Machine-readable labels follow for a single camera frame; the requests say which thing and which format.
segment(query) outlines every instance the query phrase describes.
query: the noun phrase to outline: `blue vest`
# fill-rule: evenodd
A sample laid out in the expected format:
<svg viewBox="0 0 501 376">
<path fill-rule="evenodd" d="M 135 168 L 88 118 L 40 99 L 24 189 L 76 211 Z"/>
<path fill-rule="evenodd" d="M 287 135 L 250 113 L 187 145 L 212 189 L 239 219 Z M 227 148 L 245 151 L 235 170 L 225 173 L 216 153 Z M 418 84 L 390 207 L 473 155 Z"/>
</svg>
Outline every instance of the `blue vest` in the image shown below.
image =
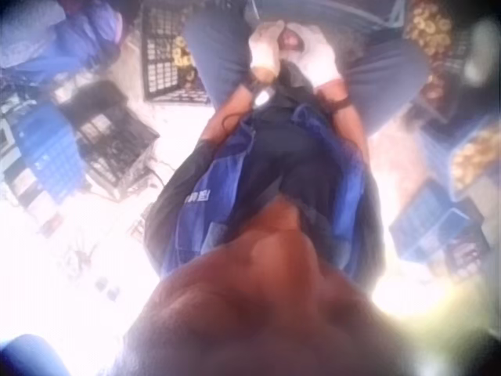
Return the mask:
<svg viewBox="0 0 501 376">
<path fill-rule="evenodd" d="M 360 153 L 349 142 L 337 137 L 326 119 L 311 107 L 299 106 L 290 121 L 292 126 L 305 129 L 311 137 L 317 139 L 319 145 L 327 150 L 333 165 L 341 169 L 343 177 L 339 179 L 340 185 L 335 187 L 337 198 L 334 200 L 330 224 L 332 236 L 340 242 L 350 244 L 347 257 L 335 265 L 350 276 L 355 272 L 357 264 L 355 217 L 365 184 L 365 165 Z M 175 233 L 172 234 L 165 253 L 163 276 L 211 251 L 225 239 L 243 162 L 253 147 L 254 134 L 250 119 L 242 121 L 186 198 L 178 214 Z M 333 170 L 331 173 L 339 174 L 339 171 Z"/>
</svg>

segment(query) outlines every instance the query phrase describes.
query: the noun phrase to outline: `leg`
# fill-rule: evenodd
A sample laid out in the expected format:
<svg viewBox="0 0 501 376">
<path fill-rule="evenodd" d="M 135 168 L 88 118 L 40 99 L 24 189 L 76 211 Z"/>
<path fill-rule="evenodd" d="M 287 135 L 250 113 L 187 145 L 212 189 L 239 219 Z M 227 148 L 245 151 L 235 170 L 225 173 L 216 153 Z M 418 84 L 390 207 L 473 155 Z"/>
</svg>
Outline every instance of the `leg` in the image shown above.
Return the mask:
<svg viewBox="0 0 501 376">
<path fill-rule="evenodd" d="M 249 71 L 251 27 L 236 12 L 210 7 L 188 20 L 184 35 L 207 94 L 219 108 Z"/>
<path fill-rule="evenodd" d="M 370 46 L 344 73 L 368 136 L 414 99 L 428 76 L 426 56 L 410 41 Z"/>
</svg>

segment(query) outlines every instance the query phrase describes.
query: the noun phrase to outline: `white glove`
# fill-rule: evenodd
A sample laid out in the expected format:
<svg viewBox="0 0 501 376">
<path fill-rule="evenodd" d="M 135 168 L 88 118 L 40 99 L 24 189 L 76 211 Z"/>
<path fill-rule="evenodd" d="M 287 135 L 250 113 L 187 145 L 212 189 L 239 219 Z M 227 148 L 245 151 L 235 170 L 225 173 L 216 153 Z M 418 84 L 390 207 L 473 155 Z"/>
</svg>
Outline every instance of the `white glove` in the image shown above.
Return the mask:
<svg viewBox="0 0 501 376">
<path fill-rule="evenodd" d="M 249 39 L 252 61 L 250 68 L 263 68 L 271 71 L 275 77 L 280 72 L 279 36 L 285 28 L 285 23 L 266 22 L 259 25 Z"/>
<path fill-rule="evenodd" d="M 314 89 L 341 78 L 336 65 L 336 55 L 326 37 L 317 26 L 288 23 L 287 28 L 303 40 L 305 50 L 284 51 L 281 57 L 295 63 Z"/>
</svg>

